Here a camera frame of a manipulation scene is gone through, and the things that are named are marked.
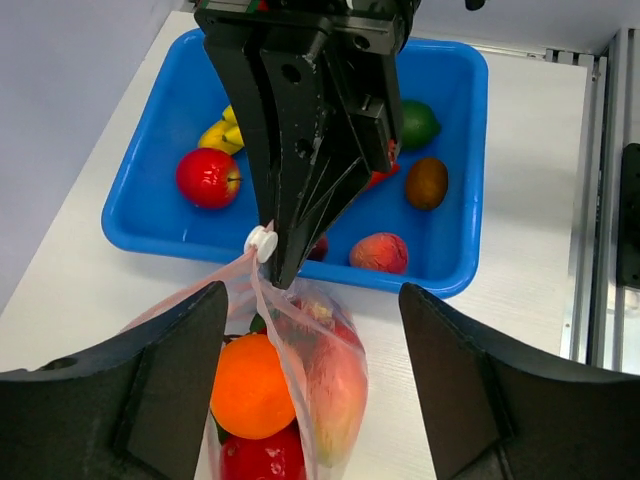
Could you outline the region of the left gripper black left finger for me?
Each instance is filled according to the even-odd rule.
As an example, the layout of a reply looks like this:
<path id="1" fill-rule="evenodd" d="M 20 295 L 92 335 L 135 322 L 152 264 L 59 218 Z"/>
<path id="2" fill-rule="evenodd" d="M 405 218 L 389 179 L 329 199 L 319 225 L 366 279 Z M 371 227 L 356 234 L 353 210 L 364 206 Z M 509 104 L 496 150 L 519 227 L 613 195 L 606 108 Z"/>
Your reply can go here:
<path id="1" fill-rule="evenodd" d="M 193 478 L 227 308 L 212 282 L 100 344 L 2 373 L 2 478 Z"/>

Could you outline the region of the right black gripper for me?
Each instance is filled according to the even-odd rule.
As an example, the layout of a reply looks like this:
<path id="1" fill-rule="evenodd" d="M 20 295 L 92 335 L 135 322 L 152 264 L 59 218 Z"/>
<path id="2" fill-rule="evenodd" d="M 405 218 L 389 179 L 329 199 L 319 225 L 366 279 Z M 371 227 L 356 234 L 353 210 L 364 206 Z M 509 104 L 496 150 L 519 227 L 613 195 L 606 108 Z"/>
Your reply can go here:
<path id="1" fill-rule="evenodd" d="M 196 23 L 248 155 L 259 221 L 278 235 L 269 281 L 311 248 L 401 143 L 396 54 L 418 1 L 198 1 Z"/>

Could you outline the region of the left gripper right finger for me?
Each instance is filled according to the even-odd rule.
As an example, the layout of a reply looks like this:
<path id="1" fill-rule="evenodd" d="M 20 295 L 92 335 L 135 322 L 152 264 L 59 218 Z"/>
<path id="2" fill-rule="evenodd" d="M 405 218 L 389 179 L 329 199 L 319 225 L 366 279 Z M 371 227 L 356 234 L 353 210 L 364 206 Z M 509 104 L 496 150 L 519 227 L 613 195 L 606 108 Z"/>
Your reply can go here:
<path id="1" fill-rule="evenodd" d="M 639 379 L 566 360 L 414 284 L 399 307 L 440 479 L 635 479 Z"/>

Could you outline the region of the orange fruit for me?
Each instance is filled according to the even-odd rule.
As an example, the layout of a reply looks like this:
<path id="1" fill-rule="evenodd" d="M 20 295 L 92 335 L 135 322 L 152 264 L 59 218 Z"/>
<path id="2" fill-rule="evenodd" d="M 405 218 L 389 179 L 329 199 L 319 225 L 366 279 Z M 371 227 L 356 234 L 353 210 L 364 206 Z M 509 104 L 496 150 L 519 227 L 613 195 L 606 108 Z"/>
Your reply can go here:
<path id="1" fill-rule="evenodd" d="M 210 408 L 237 437 L 270 437 L 295 418 L 295 408 L 275 347 L 264 334 L 239 337 L 219 356 Z"/>

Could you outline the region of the yellow banana bunch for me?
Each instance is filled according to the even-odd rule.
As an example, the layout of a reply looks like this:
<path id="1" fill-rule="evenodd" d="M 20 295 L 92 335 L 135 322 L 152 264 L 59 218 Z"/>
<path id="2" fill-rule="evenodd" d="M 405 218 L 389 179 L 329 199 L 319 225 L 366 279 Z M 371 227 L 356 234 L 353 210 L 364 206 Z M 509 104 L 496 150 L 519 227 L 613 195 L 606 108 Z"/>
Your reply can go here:
<path id="1" fill-rule="evenodd" d="M 227 106 L 219 121 L 199 139 L 199 148 L 212 148 L 234 155 L 244 148 L 244 140 L 231 105 Z"/>

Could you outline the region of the clear pink-dotted zip bag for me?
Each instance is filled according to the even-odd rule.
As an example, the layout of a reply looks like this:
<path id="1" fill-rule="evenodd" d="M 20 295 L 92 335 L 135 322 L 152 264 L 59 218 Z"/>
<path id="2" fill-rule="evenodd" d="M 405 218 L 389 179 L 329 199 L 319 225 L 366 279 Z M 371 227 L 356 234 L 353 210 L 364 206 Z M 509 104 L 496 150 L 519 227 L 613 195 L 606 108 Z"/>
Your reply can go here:
<path id="1" fill-rule="evenodd" d="M 319 467 L 312 469 L 310 467 L 310 460 L 307 458 L 309 445 L 307 424 L 309 423 L 309 418 L 305 400 L 306 368 L 303 365 L 299 348 L 296 347 L 292 341 L 283 339 L 272 325 L 268 307 L 265 304 L 266 298 L 277 300 L 280 296 L 294 294 L 331 297 L 302 280 L 296 280 L 287 290 L 279 290 L 272 286 L 271 283 L 264 278 L 263 268 L 275 253 L 277 243 L 278 235 L 272 226 L 255 227 L 249 233 L 245 241 L 244 252 L 240 257 L 220 268 L 214 274 L 205 277 L 203 280 L 170 295 L 146 312 L 140 314 L 132 320 L 129 325 L 131 327 L 137 327 L 167 312 L 180 301 L 186 299 L 189 295 L 195 293 L 212 281 L 223 282 L 227 289 L 229 305 L 226 322 L 223 326 L 224 335 L 221 351 L 233 340 L 245 335 L 264 334 L 268 337 L 278 353 L 280 365 L 285 375 L 289 394 L 295 408 L 295 418 L 291 424 L 295 424 L 298 427 L 304 456 L 306 479 L 340 479 L 344 475 L 349 460 L 343 467 L 338 469 Z M 224 430 L 214 419 L 209 405 L 209 418 L 206 424 L 206 458 L 209 463 L 210 476 L 213 479 L 221 479 L 219 473 L 221 448 L 225 440 L 231 435 L 232 434 Z"/>

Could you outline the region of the red yellow mango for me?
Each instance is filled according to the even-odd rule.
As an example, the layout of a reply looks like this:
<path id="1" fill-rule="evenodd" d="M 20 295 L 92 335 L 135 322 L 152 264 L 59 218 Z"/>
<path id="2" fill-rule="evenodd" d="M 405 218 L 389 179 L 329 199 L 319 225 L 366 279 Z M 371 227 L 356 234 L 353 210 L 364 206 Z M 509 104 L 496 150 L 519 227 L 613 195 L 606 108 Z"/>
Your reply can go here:
<path id="1" fill-rule="evenodd" d="M 363 344 L 339 320 L 327 330 L 297 326 L 296 335 L 306 368 L 307 458 L 312 469 L 338 469 L 349 460 L 368 400 Z"/>

